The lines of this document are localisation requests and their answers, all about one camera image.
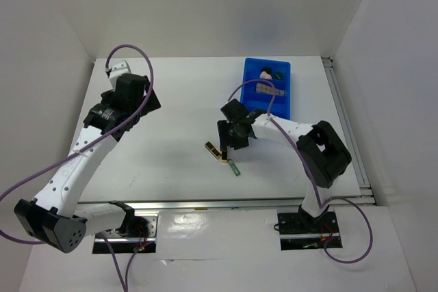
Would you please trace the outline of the black gold lipstick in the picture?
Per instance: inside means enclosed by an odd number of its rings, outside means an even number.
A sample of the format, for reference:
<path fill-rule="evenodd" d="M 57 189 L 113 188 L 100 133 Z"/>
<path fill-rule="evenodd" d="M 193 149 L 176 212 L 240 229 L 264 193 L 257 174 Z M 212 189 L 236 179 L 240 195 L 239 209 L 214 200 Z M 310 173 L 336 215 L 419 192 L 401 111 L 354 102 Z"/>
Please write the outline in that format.
<path fill-rule="evenodd" d="M 229 147 L 221 148 L 221 162 L 227 163 L 229 161 Z"/>
<path fill-rule="evenodd" d="M 209 151 L 209 153 L 214 156 L 216 159 L 221 158 L 222 153 L 211 143 L 206 142 L 205 148 Z"/>

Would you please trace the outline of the clear eyeshadow palette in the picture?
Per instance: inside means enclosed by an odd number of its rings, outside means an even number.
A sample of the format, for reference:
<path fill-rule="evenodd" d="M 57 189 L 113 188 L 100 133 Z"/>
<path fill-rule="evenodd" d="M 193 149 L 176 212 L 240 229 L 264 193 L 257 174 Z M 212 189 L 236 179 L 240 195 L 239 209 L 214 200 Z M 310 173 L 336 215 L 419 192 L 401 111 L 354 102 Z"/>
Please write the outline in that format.
<path fill-rule="evenodd" d="M 285 96 L 286 92 L 285 90 L 280 90 L 275 87 L 272 87 L 270 85 L 265 85 L 262 83 L 258 83 L 256 85 L 255 91 L 257 93 L 263 93 L 263 94 L 270 94 L 270 95 L 276 95 L 276 96 Z"/>

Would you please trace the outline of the beige makeup sponge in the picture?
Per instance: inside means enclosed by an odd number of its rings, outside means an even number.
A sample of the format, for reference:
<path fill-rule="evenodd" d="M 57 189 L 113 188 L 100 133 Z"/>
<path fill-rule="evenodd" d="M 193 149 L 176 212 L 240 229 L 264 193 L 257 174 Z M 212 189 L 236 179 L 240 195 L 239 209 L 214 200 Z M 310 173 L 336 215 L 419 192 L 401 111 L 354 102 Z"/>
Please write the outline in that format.
<path fill-rule="evenodd" d="M 260 79 L 272 79 L 272 75 L 266 71 L 262 71 L 259 76 Z"/>

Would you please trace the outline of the green teardrop makeup sponge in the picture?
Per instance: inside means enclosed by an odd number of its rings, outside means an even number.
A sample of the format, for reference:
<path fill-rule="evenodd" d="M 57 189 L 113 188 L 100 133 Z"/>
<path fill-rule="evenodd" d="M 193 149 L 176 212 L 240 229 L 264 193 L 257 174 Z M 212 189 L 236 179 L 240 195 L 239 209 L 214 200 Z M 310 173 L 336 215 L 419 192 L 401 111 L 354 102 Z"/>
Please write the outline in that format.
<path fill-rule="evenodd" d="M 261 69 L 261 71 L 270 74 L 270 73 L 272 72 L 272 69 L 269 68 L 269 67 L 263 67 L 263 68 Z"/>

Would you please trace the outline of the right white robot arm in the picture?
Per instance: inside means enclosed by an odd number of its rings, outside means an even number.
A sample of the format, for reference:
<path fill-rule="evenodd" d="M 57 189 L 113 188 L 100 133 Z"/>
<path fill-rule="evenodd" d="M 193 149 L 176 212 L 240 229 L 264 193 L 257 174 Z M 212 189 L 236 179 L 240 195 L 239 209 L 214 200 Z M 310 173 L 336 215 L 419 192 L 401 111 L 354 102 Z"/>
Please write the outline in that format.
<path fill-rule="evenodd" d="M 294 122 L 276 117 L 269 110 L 249 111 L 237 99 L 220 110 L 225 116 L 217 122 L 221 150 L 248 147 L 253 138 L 277 142 L 296 152 L 310 181 L 298 208 L 298 223 L 307 232 L 315 231 L 333 199 L 332 186 L 352 161 L 332 125 L 324 120 L 316 124 Z"/>

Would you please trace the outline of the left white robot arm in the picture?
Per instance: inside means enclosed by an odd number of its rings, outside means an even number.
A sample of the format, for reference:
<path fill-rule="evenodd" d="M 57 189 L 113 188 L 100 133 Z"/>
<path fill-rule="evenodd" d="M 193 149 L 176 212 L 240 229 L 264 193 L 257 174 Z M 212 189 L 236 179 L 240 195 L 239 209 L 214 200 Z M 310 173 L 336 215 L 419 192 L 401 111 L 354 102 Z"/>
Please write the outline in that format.
<path fill-rule="evenodd" d="M 14 213 L 29 236 L 63 253 L 72 252 L 84 237 L 113 230 L 126 237 L 146 220 L 120 201 L 97 206 L 79 199 L 102 160 L 151 111 L 161 107 L 146 76 L 123 73 L 101 95 L 83 122 L 70 159 L 62 164 L 32 200 L 21 199 Z"/>

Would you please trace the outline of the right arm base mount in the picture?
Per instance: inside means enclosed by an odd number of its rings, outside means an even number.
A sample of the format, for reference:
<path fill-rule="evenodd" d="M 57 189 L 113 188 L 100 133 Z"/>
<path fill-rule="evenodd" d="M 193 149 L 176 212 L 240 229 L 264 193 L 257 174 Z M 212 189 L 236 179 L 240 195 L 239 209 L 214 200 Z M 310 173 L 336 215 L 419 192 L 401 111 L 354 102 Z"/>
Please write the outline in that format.
<path fill-rule="evenodd" d="M 329 211 L 311 228 L 303 226 L 298 212 L 278 213 L 277 219 L 273 229 L 279 233 L 282 251 L 323 249 L 326 241 L 327 248 L 343 248 L 334 211 Z"/>

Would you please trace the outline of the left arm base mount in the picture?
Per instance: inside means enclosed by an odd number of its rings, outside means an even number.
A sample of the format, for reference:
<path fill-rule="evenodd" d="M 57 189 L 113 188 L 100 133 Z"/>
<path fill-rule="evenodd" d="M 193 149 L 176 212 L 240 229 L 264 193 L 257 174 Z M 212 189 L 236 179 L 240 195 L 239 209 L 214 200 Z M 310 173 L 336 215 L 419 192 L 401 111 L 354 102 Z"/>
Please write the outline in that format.
<path fill-rule="evenodd" d="M 130 233 L 121 235 L 116 230 L 106 230 L 101 235 L 111 244 L 115 254 L 152 254 L 157 248 L 157 225 L 159 214 L 154 212 L 139 212 L 137 216 L 143 219 L 136 224 Z"/>

